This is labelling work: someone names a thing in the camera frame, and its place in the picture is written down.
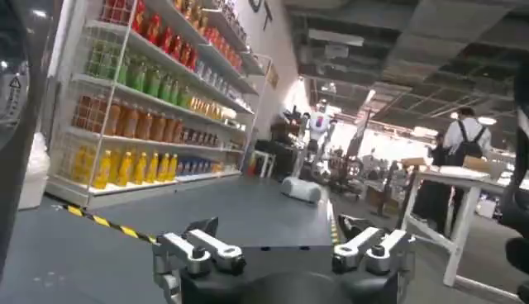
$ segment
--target white robot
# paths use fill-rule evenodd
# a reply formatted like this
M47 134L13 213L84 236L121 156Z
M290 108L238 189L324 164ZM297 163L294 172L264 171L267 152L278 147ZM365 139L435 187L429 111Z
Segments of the white robot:
M319 203L325 196L325 190L313 180L318 181L319 169L318 162L321 160L325 147L332 138L332 133L336 127L337 121L325 113L325 107L318 109L312 115L305 113L302 118L302 125L298 134L298 156L293 168L292 175L283 181L281 192L289 197L311 202ZM309 131L310 140L306 144L303 139L305 132ZM326 134L322 146L318 141ZM309 157L308 164L306 158L308 152L313 153ZM304 171L303 177L309 180L300 179L300 173Z

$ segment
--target yellow-black caution tape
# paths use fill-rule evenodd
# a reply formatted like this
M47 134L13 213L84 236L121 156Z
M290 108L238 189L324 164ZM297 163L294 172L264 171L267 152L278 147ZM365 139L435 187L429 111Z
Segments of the yellow-black caution tape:
M123 233L125 235L128 235L130 237L133 237L135 239L143 240L143 241L151 243L153 245L157 245L158 244L156 242L156 238L155 237L152 237L150 235L146 235L144 233L140 233L140 232L135 231L132 228L129 228L127 226L121 226L121 225L115 224L115 223L113 223L113 222L111 222L111 221L109 221L107 219L104 219L104 218L102 218L100 216L95 216L93 214L87 213L83 209L80 209L80 208L77 208L77 207L73 207L73 206L70 206L70 205L60 205L60 208L63 209L63 210L68 211L69 213L71 213L71 214L73 214L75 216L84 217L86 219L89 219L90 221L93 221L93 222L95 222L98 225L118 230L121 233Z
M340 236L338 235L338 229L336 228L334 216L331 218L331 240L334 246L340 243Z

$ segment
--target shelf rack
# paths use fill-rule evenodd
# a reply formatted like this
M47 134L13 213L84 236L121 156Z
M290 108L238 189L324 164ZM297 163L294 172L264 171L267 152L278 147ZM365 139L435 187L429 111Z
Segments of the shelf rack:
M241 166L247 149L250 130L230 126L224 121L212 119L201 113L193 112L187 108L171 104L157 97L130 88L117 81L119 70L126 50L145 56L150 62L167 72L174 74L177 79L188 85L193 92L213 100L224 107L233 110L236 120L246 126L253 126L256 114L243 102L233 100L218 88L202 80L192 70L182 65L176 59L167 55L156 45L150 43L143 36L132 30L131 24L136 10L137 0L125 0L123 12L115 14L115 7L105 7L108 1L91 0L75 3L74 16L69 24L69 32L65 41L64 58L60 64L59 79L61 90L56 104L53 133L50 143L50 176L46 191L63 198L81 207L97 208L117 203L140 200L142 198L170 194L190 188L202 187L216 183L227 178L236 178L241 171L235 169ZM147 8L159 14L162 22L170 26L174 32L188 42L198 53L200 60L215 69L234 89L245 97L251 98L252 107L259 108L260 98L257 90L248 81L248 75L264 75L263 69L255 56L248 52L242 41L236 41L233 29L220 12L211 12L214 21L212 24L225 36L238 51L242 61L242 69L238 71L213 45L201 36L185 17L173 7L170 0L145 1ZM105 20L105 13L128 16L128 20ZM112 51L100 51L98 59L94 59L95 46L112 46ZM94 77L88 73L90 64L97 64L98 70L109 70L108 77ZM79 107L81 97L92 97L98 104L89 107L90 114L84 118L96 129L85 129L72 126L79 122ZM133 101L140 107L153 108L158 112L182 117L184 126L195 130L217 134L221 145L225 147L211 147L201 145L181 145L157 142L153 140L140 140L122 136L104 135L103 130L111 113L114 98ZM233 150L227 143L238 137L245 137L245 149ZM93 149L93 161L89 168L88 184L76 183L71 179L72 170L75 168L76 158L79 156L80 147ZM92 185L98 171L98 165L105 149L118 147L121 150L133 149L135 153L158 151L160 153L177 153L180 156L192 158L206 158L212 161L226 162L225 171L219 173L199 173L178 176L175 180L164 183L143 183L136 185L128 183L125 187L118 187L109 183L104 189L96 189Z

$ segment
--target black backpack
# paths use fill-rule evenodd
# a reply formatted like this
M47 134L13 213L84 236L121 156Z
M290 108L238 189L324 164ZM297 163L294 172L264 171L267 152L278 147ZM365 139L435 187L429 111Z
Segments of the black backpack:
M481 131L476 135L476 137L472 141L469 141L469 137L466 134L465 125L463 125L463 122L457 121L457 123L460 125L461 135L463 136L463 142L460 144L460 146L457 148L453 155L452 165L462 166L465 162L465 156L472 156L478 159L483 157L483 151L481 150L478 141L479 139L481 139L481 136L485 132L485 127L482 126Z

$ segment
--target ceiling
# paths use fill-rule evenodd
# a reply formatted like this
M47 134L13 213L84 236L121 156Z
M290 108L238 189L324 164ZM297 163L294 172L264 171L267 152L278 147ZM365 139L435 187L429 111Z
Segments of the ceiling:
M514 141L512 80L529 60L524 2L284 0L312 104L326 99L351 116L371 109L377 121L439 131L470 106L498 121L490 127L498 148Z

